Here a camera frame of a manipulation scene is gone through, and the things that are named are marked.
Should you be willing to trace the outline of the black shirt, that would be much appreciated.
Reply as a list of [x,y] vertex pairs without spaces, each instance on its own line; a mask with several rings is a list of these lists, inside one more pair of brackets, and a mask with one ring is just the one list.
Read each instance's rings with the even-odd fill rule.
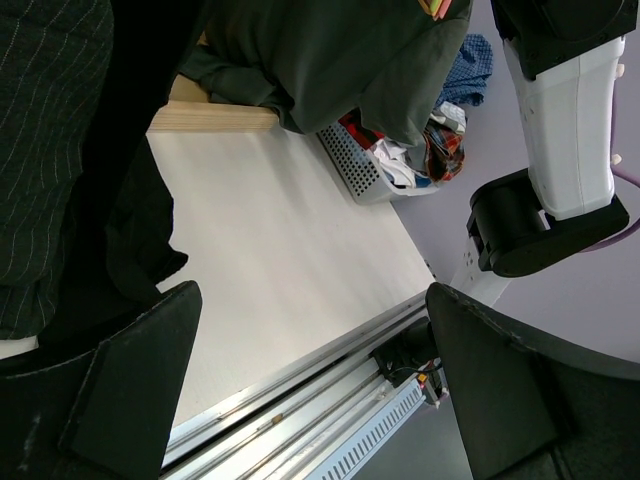
[[208,1],[114,1],[114,42],[72,190],[53,319],[40,344],[131,319],[161,297],[158,283],[187,262],[174,250],[173,198],[146,133],[200,37]]

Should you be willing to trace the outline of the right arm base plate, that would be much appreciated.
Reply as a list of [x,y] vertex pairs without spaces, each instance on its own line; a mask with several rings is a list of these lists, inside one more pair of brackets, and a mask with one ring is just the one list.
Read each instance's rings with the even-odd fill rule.
[[442,368],[431,320],[423,316],[375,348],[370,356],[393,387],[411,375],[426,375]]

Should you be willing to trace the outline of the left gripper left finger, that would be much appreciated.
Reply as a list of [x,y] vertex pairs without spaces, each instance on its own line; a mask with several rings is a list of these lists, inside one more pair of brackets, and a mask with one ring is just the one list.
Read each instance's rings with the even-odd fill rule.
[[2,478],[158,478],[201,309],[186,281],[137,317],[2,360]]

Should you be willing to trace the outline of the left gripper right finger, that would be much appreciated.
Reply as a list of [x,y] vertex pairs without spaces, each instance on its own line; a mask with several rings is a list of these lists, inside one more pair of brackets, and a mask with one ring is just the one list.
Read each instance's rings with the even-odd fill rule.
[[440,283],[426,306],[474,478],[638,478],[638,364]]

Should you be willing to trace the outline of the blue checked shirt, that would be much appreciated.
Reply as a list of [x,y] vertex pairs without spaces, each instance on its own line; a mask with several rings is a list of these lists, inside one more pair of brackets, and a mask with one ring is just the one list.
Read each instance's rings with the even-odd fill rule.
[[444,102],[477,107],[485,100],[493,74],[494,54],[481,34],[467,34],[446,77],[435,106]]

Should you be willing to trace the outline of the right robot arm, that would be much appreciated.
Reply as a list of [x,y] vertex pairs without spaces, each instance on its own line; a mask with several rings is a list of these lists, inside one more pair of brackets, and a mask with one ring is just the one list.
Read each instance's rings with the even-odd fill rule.
[[635,1],[493,3],[528,165],[472,195],[455,289],[492,305],[513,279],[629,230],[611,139],[615,83],[638,8]]

